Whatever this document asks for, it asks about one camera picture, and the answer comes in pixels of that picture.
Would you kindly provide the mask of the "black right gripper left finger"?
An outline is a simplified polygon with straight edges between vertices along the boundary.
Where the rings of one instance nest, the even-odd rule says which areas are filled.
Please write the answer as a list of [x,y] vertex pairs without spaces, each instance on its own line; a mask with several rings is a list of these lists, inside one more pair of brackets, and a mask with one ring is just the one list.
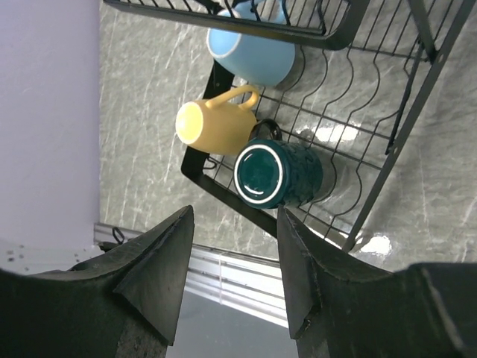
[[194,210],[185,206],[66,271],[2,271],[1,355],[164,357],[176,336],[194,231]]

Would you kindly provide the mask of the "black wire dish rack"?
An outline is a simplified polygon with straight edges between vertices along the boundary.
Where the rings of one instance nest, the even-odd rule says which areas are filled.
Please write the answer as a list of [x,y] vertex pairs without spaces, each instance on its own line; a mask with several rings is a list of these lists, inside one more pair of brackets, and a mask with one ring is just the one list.
[[[476,258],[476,7],[425,6],[437,47],[466,18],[434,63],[419,50],[408,2],[372,1],[350,47],[299,47],[289,77],[256,105],[285,140],[324,156],[318,200],[295,213],[318,233],[337,230],[339,245],[394,161],[353,250],[391,265]],[[189,178],[204,167],[232,192],[233,159],[183,164],[174,117],[216,76],[206,29],[99,9],[102,222],[145,231],[191,204],[198,243],[275,257],[272,235]]]

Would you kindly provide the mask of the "light blue mug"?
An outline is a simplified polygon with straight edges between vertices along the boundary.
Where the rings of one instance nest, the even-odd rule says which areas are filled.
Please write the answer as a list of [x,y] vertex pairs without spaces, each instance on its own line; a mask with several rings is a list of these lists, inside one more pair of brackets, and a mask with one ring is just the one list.
[[252,84],[276,86],[294,65],[293,43],[210,28],[206,44],[218,64]]

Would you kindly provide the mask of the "aluminium front rail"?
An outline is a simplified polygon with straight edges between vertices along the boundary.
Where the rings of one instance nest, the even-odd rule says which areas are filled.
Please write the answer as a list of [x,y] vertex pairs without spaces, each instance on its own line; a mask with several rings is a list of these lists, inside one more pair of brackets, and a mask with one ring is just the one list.
[[194,244],[186,291],[272,324],[288,326],[277,261]]

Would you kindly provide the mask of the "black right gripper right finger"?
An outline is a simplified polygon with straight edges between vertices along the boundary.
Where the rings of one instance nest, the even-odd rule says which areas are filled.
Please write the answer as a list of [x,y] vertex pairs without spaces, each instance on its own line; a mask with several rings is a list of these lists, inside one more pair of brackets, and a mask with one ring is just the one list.
[[474,357],[475,263],[389,272],[277,216],[290,337],[300,357]]

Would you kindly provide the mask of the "cream yellow mug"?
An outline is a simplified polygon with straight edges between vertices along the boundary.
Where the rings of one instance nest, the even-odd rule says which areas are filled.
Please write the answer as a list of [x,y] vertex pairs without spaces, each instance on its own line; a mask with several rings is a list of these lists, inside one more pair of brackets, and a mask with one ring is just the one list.
[[257,124],[252,107],[258,100],[258,89],[244,85],[211,99],[187,102],[175,119],[177,136],[204,153],[237,155]]

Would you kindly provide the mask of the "dark green mug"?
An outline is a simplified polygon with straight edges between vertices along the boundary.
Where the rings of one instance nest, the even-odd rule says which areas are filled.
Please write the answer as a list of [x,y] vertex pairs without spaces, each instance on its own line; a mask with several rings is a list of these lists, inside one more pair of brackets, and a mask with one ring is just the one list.
[[282,131],[272,119],[253,127],[233,168],[238,196],[256,209],[307,204],[317,196],[323,176],[318,154],[310,147],[283,141]]

